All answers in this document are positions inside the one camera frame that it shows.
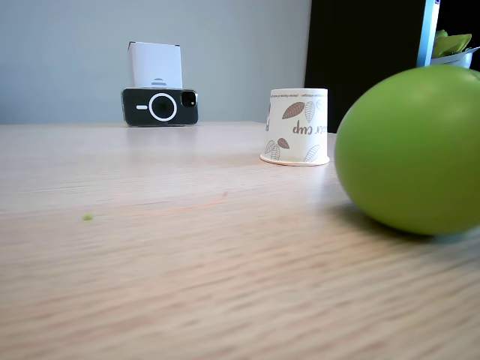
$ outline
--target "white box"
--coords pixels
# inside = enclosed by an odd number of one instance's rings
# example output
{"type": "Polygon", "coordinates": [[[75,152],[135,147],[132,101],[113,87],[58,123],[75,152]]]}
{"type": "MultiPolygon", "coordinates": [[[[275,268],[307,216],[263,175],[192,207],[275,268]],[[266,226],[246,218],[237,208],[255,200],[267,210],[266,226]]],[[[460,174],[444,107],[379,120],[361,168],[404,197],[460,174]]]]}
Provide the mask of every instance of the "white box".
{"type": "Polygon", "coordinates": [[[179,45],[128,44],[133,87],[182,89],[182,57],[179,45]]]}

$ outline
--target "brown leaf pattern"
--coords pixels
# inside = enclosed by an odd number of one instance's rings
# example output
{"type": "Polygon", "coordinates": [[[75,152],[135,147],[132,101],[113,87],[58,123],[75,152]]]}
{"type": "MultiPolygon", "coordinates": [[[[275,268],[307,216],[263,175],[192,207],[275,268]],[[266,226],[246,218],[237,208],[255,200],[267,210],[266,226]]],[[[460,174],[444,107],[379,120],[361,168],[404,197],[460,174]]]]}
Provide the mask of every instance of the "brown leaf pattern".
{"type": "Polygon", "coordinates": [[[286,108],[285,112],[283,113],[282,119],[290,119],[293,116],[297,116],[299,113],[303,111],[305,107],[305,103],[299,101],[298,103],[293,103],[292,105],[286,108]]]}
{"type": "Polygon", "coordinates": [[[313,163],[318,158],[318,151],[320,150],[320,145],[313,146],[308,150],[307,156],[305,156],[305,163],[313,163]]]}
{"type": "Polygon", "coordinates": [[[273,150],[274,145],[275,141],[270,140],[267,144],[267,147],[265,148],[265,153],[268,154],[271,150],[273,150]]]}
{"type": "Polygon", "coordinates": [[[311,122],[315,115],[315,104],[313,101],[308,101],[305,105],[305,118],[308,122],[311,122]]]}
{"type": "Polygon", "coordinates": [[[283,137],[281,137],[280,139],[278,139],[277,144],[278,144],[278,146],[280,146],[281,148],[290,149],[290,147],[288,146],[288,142],[287,142],[283,137]]]}
{"type": "Polygon", "coordinates": [[[280,147],[277,144],[275,144],[273,149],[271,150],[270,158],[276,161],[280,160],[280,147]]]}

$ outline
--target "dark doorway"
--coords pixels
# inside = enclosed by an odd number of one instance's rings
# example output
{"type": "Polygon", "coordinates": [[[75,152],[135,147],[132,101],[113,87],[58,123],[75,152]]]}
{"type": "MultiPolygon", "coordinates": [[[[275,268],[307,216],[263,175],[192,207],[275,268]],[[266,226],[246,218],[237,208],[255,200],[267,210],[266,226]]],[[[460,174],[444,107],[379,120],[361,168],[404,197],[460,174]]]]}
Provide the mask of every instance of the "dark doorway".
{"type": "Polygon", "coordinates": [[[371,86],[416,66],[425,2],[312,0],[305,87],[328,89],[336,133],[371,86]]]}

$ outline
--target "green stress ball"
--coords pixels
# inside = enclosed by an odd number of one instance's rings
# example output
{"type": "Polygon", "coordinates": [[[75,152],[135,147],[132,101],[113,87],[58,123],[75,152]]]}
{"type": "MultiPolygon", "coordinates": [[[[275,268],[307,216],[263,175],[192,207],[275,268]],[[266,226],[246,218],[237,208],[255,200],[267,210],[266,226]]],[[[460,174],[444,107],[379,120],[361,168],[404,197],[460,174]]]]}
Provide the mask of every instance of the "green stress ball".
{"type": "Polygon", "coordinates": [[[335,164],[353,202],[390,227],[479,225],[480,73],[436,65],[375,85],[343,118],[335,164]]]}

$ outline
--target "smartphone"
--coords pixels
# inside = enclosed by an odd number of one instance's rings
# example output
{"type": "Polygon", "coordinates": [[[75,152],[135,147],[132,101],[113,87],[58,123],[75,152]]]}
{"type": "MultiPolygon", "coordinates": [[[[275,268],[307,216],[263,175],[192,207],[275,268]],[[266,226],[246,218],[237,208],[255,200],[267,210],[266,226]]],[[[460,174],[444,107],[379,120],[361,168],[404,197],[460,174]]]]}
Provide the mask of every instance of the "smartphone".
{"type": "Polygon", "coordinates": [[[198,95],[183,88],[124,88],[124,120],[131,127],[183,126],[198,122],[198,95]]]}

